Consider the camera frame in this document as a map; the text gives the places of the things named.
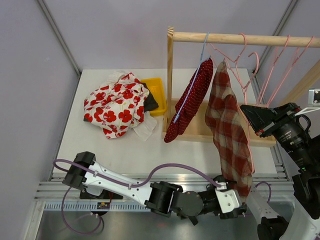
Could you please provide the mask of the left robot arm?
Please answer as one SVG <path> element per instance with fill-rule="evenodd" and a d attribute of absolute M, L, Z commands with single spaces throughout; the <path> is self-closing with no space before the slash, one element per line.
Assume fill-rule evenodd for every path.
<path fill-rule="evenodd" d="M 127 197 L 151 212 L 170 217 L 176 213 L 180 219 L 188 219 L 193 225 L 197 217 L 214 213 L 222 220 L 244 215 L 247 208 L 243 206 L 238 192 L 231 189 L 229 181 L 223 176 L 210 178 L 203 172 L 179 163 L 165 163 L 155 167 L 146 180 L 129 178 L 102 166 L 96 161 L 92 152 L 78 153 L 70 164 L 62 183 L 71 188 L 86 191 L 98 199 L 107 196 L 108 191 Z M 185 191 L 183 187 L 166 181 L 152 182 L 153 174 L 163 168 L 181 168 L 201 176 L 209 182 L 205 191 Z"/>

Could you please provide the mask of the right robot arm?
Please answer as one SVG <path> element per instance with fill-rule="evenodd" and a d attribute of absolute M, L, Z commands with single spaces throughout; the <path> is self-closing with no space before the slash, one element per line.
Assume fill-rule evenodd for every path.
<path fill-rule="evenodd" d="M 288 183 L 277 182 L 271 190 L 274 200 L 293 204 L 290 220 L 277 213 L 263 198 L 262 191 L 251 188 L 246 204 L 257 222 L 260 240 L 318 240 L 320 238 L 320 137 L 310 136 L 312 122 L 290 102 L 279 107 L 241 105 L 241 111 L 260 138 L 273 136 L 298 167 Z"/>

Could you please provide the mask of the pink wire hanger plaid skirt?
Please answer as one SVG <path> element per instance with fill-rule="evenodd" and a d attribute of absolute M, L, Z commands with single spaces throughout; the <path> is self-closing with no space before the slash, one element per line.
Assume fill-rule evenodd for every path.
<path fill-rule="evenodd" d="M 243 85 L 242 83 L 242 80 L 241 80 L 241 77 L 239 75 L 239 69 L 238 69 L 238 61 L 239 61 L 239 58 L 241 57 L 241 55 L 243 54 L 243 52 L 246 50 L 247 48 L 247 42 L 246 40 L 244 40 L 244 47 L 243 49 L 241 50 L 241 52 L 239 53 L 239 55 L 236 57 L 235 60 L 232 60 L 229 56 L 227 56 L 225 53 L 223 53 L 221 50 L 219 50 L 217 47 L 215 47 L 212 43 L 210 43 L 210 46 L 213 48 L 214 51 L 218 51 L 220 54 L 222 54 L 224 56 L 224 59 L 223 61 L 226 62 L 226 65 L 227 65 L 227 68 L 229 70 L 231 70 L 231 72 L 233 73 L 234 77 L 236 78 L 236 80 L 238 81 L 240 87 L 241 87 L 241 91 L 242 91 L 242 94 L 243 94 L 243 97 L 244 97 L 244 103 L 246 104 L 247 103 L 247 90 L 248 90 L 248 87 L 249 85 L 251 84 L 252 82 L 252 79 L 250 79 L 246 85 Z M 229 62 L 228 61 L 231 61 L 232 63 L 235 64 L 235 69 L 236 69 L 236 73 L 233 71 L 233 69 L 230 67 L 229 65 Z M 251 159 L 251 173 L 254 174 L 255 173 L 255 165 L 254 165 L 254 161 L 253 161 L 253 156 L 252 156 L 252 151 L 251 151 L 251 148 L 250 148 L 250 140 L 251 140 L 251 135 L 250 135 L 250 123 L 248 122 L 248 120 L 246 119 L 244 113 L 242 112 L 242 110 L 240 109 L 239 106 L 237 106 L 239 112 L 241 113 L 243 119 L 245 120 L 245 124 L 247 126 L 247 147 L 248 147 L 248 150 L 249 150 L 249 153 L 250 153 L 250 159 Z"/>

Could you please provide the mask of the white red floral skirt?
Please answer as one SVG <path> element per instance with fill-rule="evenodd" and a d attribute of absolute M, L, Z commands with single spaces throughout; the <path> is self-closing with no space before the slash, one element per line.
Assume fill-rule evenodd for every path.
<path fill-rule="evenodd" d="M 102 83 L 84 99 L 84 119 L 102 129 L 107 139 L 120 138 L 144 122 L 150 91 L 132 73 Z"/>

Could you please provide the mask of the blue wire hanger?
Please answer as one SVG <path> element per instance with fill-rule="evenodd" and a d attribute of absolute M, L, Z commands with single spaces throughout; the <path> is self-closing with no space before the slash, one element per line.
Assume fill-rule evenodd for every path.
<path fill-rule="evenodd" d="M 202 44 L 202 51 L 201 51 L 200 59 L 199 59 L 199 65 L 198 65 L 198 67 L 197 67 L 197 69 L 196 69 L 196 71 L 195 71 L 195 73 L 194 73 L 194 75 L 193 75 L 193 78 L 192 78 L 191 83 L 189 84 L 189 89 L 188 89 L 188 91 L 187 91 L 187 94 L 186 94 L 186 96 L 185 96 L 185 98 L 184 98 L 184 100 L 183 100 L 183 102 L 182 102 L 182 104 L 181 104 L 178 112 L 176 113 L 175 118 L 173 119 L 173 123 L 174 123 L 174 124 L 178 121 L 178 119 L 179 119 L 179 117 L 180 117 L 180 115 L 181 115 L 181 112 L 182 112 L 182 110 L 183 110 L 183 108 L 184 108 L 184 106 L 185 106 L 185 104 L 186 104 L 186 102 L 187 102 L 187 100 L 188 100 L 188 97 L 189 97 L 189 95 L 190 95 L 190 93 L 191 93 L 191 91 L 192 91 L 192 88 L 193 88 L 193 86 L 194 86 L 194 84 L 195 84 L 195 81 L 196 81 L 196 78 L 197 78 L 197 76 L 198 76 L 200 67 L 201 67 L 202 63 L 204 62 L 204 60 L 203 60 L 203 55 L 204 55 L 205 45 L 207 44 L 207 40 L 208 40 L 209 34 L 210 34 L 210 32 L 207 32 L 207 33 L 206 33 L 206 36 L 205 36 L 205 38 L 204 38 L 204 42 L 203 42 L 203 44 Z"/>

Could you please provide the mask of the dark grey dotted skirt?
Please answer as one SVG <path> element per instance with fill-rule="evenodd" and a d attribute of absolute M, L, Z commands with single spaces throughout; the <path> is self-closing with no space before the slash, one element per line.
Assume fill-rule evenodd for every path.
<path fill-rule="evenodd" d="M 143 107 L 144 107 L 144 110 L 143 110 L 144 112 L 153 111 L 159 107 L 159 104 L 155 100 L 151 91 L 149 91 L 147 98 L 144 100 Z"/>

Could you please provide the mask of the red plaid skirt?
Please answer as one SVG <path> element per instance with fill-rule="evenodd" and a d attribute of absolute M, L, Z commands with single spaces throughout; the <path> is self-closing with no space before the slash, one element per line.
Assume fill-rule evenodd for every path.
<path fill-rule="evenodd" d="M 253 165 L 240 116 L 227 64 L 222 61 L 213 77 L 205 123 L 212 132 L 213 143 L 219 153 L 222 176 L 234 182 L 231 188 L 245 203 L 253 182 Z"/>

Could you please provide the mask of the dark red polka dot skirt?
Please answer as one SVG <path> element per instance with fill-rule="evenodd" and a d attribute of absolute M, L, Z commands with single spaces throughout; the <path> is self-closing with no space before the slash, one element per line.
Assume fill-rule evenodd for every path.
<path fill-rule="evenodd" d="M 198 112 L 200 105 L 207 94 L 207 91 L 209 89 L 209 86 L 213 77 L 213 73 L 214 73 L 214 63 L 213 63 L 213 60 L 209 57 L 208 59 L 204 60 L 204 62 L 201 64 L 201 67 L 199 69 L 199 72 L 196 77 L 193 88 L 191 90 L 191 93 L 176 123 L 174 123 L 174 118 L 176 117 L 176 114 L 179 108 L 181 107 L 181 104 L 183 103 L 184 98 L 186 97 L 186 94 L 189 90 L 189 84 L 192 82 L 192 78 L 194 74 L 191 77 L 189 84 L 184 90 L 182 96 L 180 97 L 177 104 L 175 105 L 175 115 L 172 117 L 172 120 L 166 131 L 166 134 L 164 137 L 165 143 L 172 142 L 177 138 L 177 136 L 182 135 L 185 132 L 188 125 L 190 124 L 190 122 Z"/>

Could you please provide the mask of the pink wire hanger white skirt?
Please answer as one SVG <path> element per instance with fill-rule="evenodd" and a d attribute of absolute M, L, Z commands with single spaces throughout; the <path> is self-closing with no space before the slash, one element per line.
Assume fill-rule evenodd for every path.
<path fill-rule="evenodd" d="M 314 36 L 312 36 L 310 38 L 310 41 L 308 42 L 308 44 L 306 45 L 306 47 L 302 51 L 300 51 L 300 47 L 296 47 L 295 48 L 295 51 L 294 51 L 293 55 L 291 56 L 291 59 L 289 60 L 289 62 L 287 64 L 287 67 L 285 68 L 279 83 L 277 84 L 276 88 L 272 92 L 272 94 L 271 94 L 271 96 L 270 96 L 270 98 L 269 98 L 269 100 L 268 100 L 268 102 L 266 104 L 267 107 L 269 107 L 271 105 L 271 103 L 274 100 L 275 96 L 277 95 L 277 93 L 279 92 L 280 88 L 282 87 L 283 83 L 288 78 L 290 72 L 292 71 L 292 69 L 294 68 L 294 66 L 298 62 L 298 60 L 301 58 L 301 56 L 309 48 L 311 43 L 314 41 L 314 38 L 315 38 Z"/>

